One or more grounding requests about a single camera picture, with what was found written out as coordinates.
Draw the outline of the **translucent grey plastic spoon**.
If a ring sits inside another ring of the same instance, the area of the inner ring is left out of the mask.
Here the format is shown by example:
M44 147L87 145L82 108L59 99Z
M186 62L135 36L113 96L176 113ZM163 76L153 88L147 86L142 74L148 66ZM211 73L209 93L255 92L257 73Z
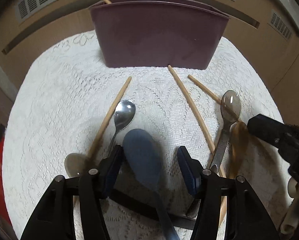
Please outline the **translucent grey plastic spoon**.
M79 177L86 170L87 157L80 153L68 154L64 160L64 167L69 178Z

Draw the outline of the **brown wooden spoon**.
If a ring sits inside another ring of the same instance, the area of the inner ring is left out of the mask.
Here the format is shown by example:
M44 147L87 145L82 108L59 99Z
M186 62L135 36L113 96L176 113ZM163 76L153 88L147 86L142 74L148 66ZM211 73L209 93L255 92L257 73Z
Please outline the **brown wooden spoon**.
M239 121L235 124L231 133L231 148L229 178L237 176L242 162L245 159L246 150L249 143L249 132L244 122Z

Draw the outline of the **blue plastic rice spoon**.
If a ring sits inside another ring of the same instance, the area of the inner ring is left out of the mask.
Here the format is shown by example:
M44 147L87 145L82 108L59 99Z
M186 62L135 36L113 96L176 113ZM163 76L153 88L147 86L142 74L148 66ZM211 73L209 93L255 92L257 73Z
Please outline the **blue plastic rice spoon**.
M152 192L165 238L179 239L159 194L162 158L158 144L147 131L137 128L127 132L123 149L136 180Z

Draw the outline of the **large steel spoon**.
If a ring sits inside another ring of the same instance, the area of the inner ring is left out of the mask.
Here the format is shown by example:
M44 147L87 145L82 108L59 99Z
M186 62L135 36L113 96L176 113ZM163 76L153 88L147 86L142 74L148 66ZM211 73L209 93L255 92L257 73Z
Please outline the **large steel spoon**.
M223 118L223 128L221 130L218 144L216 146L216 150L214 152L211 164L207 168L208 171L212 171L214 173L219 172L219 168L221 166L225 149L230 137L230 127L237 121L237 118L235 118L226 111L225 106L228 106L237 115L240 115L241 113L241 100L239 99L239 96L235 91L226 91L221 100L222 104L220 106L220 110Z

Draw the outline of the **small ball-end metal spoon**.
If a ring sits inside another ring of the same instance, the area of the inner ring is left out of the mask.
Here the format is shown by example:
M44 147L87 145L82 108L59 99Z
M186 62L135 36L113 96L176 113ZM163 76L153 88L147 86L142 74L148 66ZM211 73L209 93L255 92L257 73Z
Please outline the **small ball-end metal spoon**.
M107 157L109 157L111 153L116 136L132 122L135 113L136 106L130 100L122 100L116 106L114 112L115 133L111 139Z

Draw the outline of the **cardboard tube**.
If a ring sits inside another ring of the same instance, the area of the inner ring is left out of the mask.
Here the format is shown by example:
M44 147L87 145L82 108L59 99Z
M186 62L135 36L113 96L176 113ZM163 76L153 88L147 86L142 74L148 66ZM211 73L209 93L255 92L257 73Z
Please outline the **cardboard tube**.
M288 181L288 194L293 201L280 226L284 235L292 235L299 225L299 183L293 177Z

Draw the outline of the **small grey vent grille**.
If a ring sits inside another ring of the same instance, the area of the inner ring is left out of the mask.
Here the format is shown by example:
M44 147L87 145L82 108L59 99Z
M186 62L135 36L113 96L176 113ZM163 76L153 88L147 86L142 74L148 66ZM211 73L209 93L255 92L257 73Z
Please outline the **small grey vent grille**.
M277 33L279 33L286 41L288 41L293 34L290 24L285 21L274 9L271 10L270 18L267 24L270 25Z

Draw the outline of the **purple plastic utensil holder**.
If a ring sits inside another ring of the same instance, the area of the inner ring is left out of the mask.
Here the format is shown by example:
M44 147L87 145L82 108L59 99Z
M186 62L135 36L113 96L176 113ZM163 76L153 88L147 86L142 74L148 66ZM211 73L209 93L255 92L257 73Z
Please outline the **purple plastic utensil holder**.
M193 0L111 0L89 7L109 68L206 69L229 16Z

